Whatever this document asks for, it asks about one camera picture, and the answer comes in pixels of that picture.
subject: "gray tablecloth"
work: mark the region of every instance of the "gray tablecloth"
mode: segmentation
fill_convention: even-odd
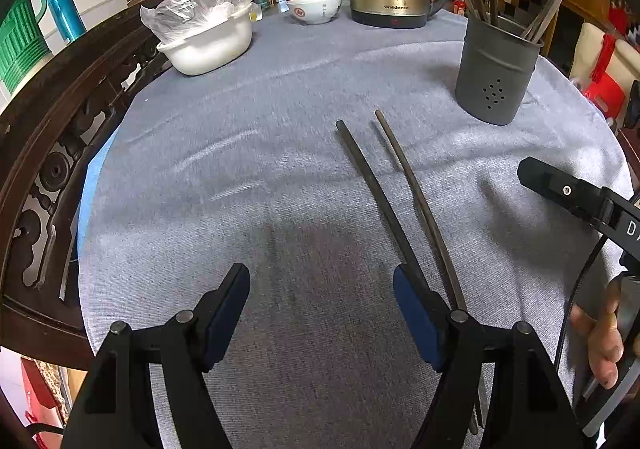
[[[512,124],[460,109],[452,92],[465,24],[440,12],[421,29],[368,28],[344,7],[321,26],[273,16],[231,64],[200,77],[170,70],[143,90],[102,168],[81,252],[94,349],[111,321],[163,323],[241,261],[251,294],[225,360],[205,376],[234,447],[409,447],[437,375],[396,307],[391,277],[402,259],[336,120],[377,174],[428,283],[443,283],[375,121],[380,108],[470,312],[503,327],[529,321],[553,356],[563,302],[596,235],[521,187],[518,162],[534,156],[624,196],[628,169],[603,119],[543,58]],[[599,299],[618,254],[606,250],[583,302]],[[570,343],[575,356],[562,368],[569,394],[581,346]],[[178,447],[158,368],[153,386],[166,447]]]

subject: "human hand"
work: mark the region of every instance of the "human hand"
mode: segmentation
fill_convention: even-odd
[[[596,321],[574,304],[569,321],[576,331],[586,337],[589,349],[589,366],[593,375],[605,389],[618,381],[616,362],[622,358],[623,343],[618,331],[616,310],[620,305],[620,278],[615,278],[606,289],[606,302]],[[640,336],[634,342],[634,352],[640,357]]]

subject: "carved wooden chair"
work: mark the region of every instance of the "carved wooden chair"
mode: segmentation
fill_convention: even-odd
[[[0,345],[88,369],[76,252],[82,185],[133,97],[162,73],[157,44],[131,6],[62,50],[0,114]]]

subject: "clear plastic bag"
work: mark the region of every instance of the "clear plastic bag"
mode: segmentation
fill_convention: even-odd
[[[140,7],[142,24],[163,44],[185,39],[225,22],[252,0],[164,0],[156,8]]]

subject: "blue thermos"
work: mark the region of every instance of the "blue thermos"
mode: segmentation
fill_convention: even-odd
[[[47,5],[65,43],[75,41],[86,32],[74,0],[47,0]]]

